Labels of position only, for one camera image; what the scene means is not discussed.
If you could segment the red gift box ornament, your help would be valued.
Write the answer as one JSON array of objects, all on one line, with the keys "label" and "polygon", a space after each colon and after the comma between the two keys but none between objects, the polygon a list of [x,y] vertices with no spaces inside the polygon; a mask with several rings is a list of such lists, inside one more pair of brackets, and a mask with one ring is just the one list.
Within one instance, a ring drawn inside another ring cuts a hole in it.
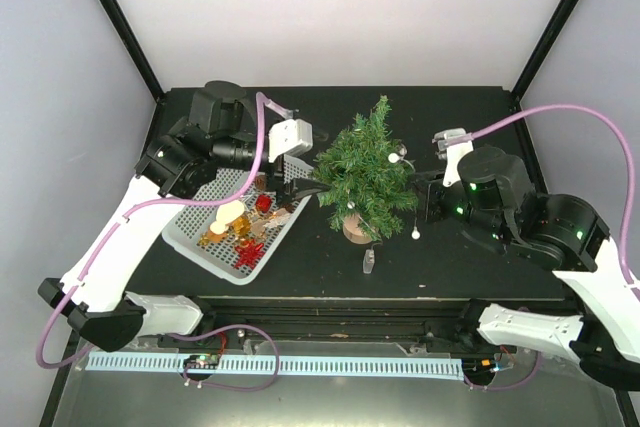
[{"label": "red gift box ornament", "polygon": [[269,195],[260,194],[255,200],[255,209],[261,214],[266,214],[272,206],[273,200]]}]

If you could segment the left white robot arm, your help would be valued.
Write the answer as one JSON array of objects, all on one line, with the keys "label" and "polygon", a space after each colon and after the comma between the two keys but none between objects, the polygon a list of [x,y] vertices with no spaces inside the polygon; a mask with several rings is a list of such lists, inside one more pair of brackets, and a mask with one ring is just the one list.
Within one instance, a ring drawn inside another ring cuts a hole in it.
[{"label": "left white robot arm", "polygon": [[323,134],[295,111],[237,84],[210,81],[195,91],[188,114],[151,141],[134,168],[125,196],[100,237],[60,278],[47,278],[39,296],[89,344],[118,351],[140,336],[181,335],[193,346],[214,335],[213,319],[184,296],[127,291],[130,278],[165,226],[220,169],[247,177],[232,194],[208,201],[220,208],[238,200],[258,174],[278,201],[291,204],[322,191],[314,181],[284,179],[284,162],[308,152]]}]

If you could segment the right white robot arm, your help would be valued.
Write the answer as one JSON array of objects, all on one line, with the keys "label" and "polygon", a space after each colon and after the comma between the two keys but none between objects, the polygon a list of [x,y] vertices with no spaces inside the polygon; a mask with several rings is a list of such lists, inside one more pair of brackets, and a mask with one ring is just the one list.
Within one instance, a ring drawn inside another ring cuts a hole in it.
[{"label": "right white robot arm", "polygon": [[537,191],[524,161],[497,147],[454,146],[442,157],[445,169],[409,178],[425,221],[459,221],[468,240],[552,273],[583,304],[562,316],[473,299],[454,326],[457,343],[533,349],[573,362],[605,386],[638,391],[638,299],[595,209],[572,195]]}]

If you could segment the small green christmas tree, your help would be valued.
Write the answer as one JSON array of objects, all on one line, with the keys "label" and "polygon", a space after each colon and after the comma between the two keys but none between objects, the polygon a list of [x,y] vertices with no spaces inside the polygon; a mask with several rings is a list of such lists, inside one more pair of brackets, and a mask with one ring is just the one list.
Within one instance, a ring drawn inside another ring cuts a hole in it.
[{"label": "small green christmas tree", "polygon": [[356,115],[315,157],[311,176],[329,187],[318,199],[322,207],[333,209],[328,222],[334,231],[353,218],[372,240],[389,239],[404,229],[399,214],[417,208],[409,186],[414,169],[403,160],[389,160],[402,146],[387,123],[391,110],[390,100],[382,95],[367,116]]}]

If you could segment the white perforated plastic basket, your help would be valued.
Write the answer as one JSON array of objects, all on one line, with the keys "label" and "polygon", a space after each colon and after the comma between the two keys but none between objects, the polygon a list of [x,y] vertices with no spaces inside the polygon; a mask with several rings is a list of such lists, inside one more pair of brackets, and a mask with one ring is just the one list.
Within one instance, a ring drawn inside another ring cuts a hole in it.
[{"label": "white perforated plastic basket", "polygon": [[219,207],[184,207],[162,232],[176,252],[216,277],[247,285],[306,207],[309,199],[279,204],[251,186],[238,200]]}]

